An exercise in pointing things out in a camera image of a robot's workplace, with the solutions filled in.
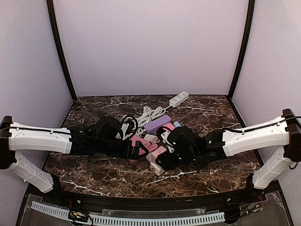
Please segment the pink charger plug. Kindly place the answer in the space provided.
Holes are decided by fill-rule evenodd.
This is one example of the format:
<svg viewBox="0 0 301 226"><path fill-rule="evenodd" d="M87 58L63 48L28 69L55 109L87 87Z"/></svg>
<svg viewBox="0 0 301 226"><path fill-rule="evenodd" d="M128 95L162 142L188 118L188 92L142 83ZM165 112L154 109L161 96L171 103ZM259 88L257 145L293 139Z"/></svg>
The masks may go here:
<svg viewBox="0 0 301 226"><path fill-rule="evenodd" d="M164 125L164 127L168 128L171 131L175 129L175 126L172 123L167 123Z"/></svg>

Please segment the purple power strip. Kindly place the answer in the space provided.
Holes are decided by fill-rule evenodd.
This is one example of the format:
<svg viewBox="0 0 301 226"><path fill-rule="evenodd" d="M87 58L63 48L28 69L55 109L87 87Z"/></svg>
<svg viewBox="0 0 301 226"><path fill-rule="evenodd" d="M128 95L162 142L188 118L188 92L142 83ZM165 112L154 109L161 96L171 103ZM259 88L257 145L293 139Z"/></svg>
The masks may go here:
<svg viewBox="0 0 301 226"><path fill-rule="evenodd" d="M146 133L154 133L157 131L157 129L161 126L164 126L165 124L169 123L171 121L171 118L168 115L163 115L147 124L144 125L144 129L146 130Z"/></svg>

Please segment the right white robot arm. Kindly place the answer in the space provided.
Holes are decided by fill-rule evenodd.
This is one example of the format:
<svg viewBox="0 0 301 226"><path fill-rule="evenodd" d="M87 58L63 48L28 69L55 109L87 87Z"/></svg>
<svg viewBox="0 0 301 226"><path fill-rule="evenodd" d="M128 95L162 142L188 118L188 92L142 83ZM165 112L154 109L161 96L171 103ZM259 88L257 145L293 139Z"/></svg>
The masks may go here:
<svg viewBox="0 0 301 226"><path fill-rule="evenodd" d="M222 128L200 137L187 126L170 131L165 143L173 149L156 158L163 170L169 171L181 164L211 163L246 151L276 147L275 153L247 179L247 188L265 189L292 163L301 161L301 118L291 109L268 122L240 129Z"/></svg>

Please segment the light blue charger plug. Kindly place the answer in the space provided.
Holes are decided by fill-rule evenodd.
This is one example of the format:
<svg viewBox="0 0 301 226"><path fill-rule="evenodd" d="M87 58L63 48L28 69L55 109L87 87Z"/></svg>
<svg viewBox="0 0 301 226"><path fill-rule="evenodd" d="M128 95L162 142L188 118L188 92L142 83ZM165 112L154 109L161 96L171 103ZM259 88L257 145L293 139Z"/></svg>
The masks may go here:
<svg viewBox="0 0 301 226"><path fill-rule="evenodd" d="M174 122L174 126L175 126L175 127L181 127L181 124L180 124L178 121L175 121L175 122Z"/></svg>

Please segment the white power strip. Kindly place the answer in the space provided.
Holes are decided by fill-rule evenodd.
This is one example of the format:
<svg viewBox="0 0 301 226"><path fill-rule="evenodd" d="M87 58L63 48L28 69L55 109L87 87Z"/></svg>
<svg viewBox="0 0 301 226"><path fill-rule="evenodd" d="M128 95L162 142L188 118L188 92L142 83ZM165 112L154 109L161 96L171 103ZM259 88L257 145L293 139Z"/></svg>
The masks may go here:
<svg viewBox="0 0 301 226"><path fill-rule="evenodd" d="M180 105L181 103L183 103L185 100L187 100L189 98L189 93L183 91L180 94L178 94L177 96L171 98L169 100L169 105L173 108L177 107L178 105Z"/></svg>

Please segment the pink triangular power strip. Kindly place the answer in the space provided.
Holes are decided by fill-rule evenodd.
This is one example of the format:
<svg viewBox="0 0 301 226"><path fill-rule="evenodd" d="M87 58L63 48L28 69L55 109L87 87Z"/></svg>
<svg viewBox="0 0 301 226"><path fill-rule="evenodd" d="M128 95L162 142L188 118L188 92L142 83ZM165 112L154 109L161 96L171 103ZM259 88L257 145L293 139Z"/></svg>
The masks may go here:
<svg viewBox="0 0 301 226"><path fill-rule="evenodd" d="M130 140L132 141L133 147L132 151L130 152L130 163L139 161L158 148L156 143L152 143L151 141L145 140L138 136L133 136Z"/></svg>

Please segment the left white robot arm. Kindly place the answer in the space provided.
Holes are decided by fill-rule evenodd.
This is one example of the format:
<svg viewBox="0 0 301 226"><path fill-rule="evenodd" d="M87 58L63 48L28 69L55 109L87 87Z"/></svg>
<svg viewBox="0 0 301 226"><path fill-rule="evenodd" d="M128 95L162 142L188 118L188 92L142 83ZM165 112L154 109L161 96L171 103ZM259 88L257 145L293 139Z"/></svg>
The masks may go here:
<svg viewBox="0 0 301 226"><path fill-rule="evenodd" d="M14 122L12 116L4 116L0 122L0 168L12 171L45 194L59 193L59 178L38 168L21 150L69 155L102 153L137 161L150 153L150 142L137 137L137 130L138 122L130 115L122 121L102 116L95 124L73 129L26 126Z"/></svg>

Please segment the white square adapter plug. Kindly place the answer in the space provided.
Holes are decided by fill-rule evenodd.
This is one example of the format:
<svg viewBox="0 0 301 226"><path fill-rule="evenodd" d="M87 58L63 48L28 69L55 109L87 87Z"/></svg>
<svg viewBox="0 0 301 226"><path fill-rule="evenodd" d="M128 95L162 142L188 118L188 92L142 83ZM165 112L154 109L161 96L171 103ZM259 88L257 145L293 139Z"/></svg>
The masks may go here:
<svg viewBox="0 0 301 226"><path fill-rule="evenodd" d="M151 134L146 134L144 136L144 139L151 142L151 143L157 143L159 142L159 139L155 136L155 135L151 135Z"/></svg>

